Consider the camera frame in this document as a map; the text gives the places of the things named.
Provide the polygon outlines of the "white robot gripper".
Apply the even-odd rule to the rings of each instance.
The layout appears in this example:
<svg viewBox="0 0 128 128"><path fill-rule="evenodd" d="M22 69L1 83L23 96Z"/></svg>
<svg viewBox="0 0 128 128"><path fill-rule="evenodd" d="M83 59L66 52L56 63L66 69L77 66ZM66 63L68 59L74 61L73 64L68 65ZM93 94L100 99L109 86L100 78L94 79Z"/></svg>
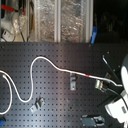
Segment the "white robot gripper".
<svg viewBox="0 0 128 128"><path fill-rule="evenodd" d="M100 80L96 81L95 88L100 91L105 91L103 82ZM121 116L126 116L128 114L127 105L128 105L128 98L123 97L117 101L112 101L111 103L107 104L105 106L105 109L110 116L121 117Z"/></svg>

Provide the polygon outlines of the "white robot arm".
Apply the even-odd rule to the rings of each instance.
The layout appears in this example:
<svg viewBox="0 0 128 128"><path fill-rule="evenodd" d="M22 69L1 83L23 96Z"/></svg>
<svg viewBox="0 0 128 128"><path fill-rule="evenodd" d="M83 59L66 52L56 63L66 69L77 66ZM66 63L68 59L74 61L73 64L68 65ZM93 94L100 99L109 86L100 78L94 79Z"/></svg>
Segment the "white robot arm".
<svg viewBox="0 0 128 128"><path fill-rule="evenodd" d="M104 84L107 77L102 80L97 80L95 88L102 92L110 91L116 95L115 98L105 105L105 110L111 117L116 118L120 123L122 123L128 117L128 54L123 60L120 73L122 84L114 84L115 87L123 88L120 93Z"/></svg>

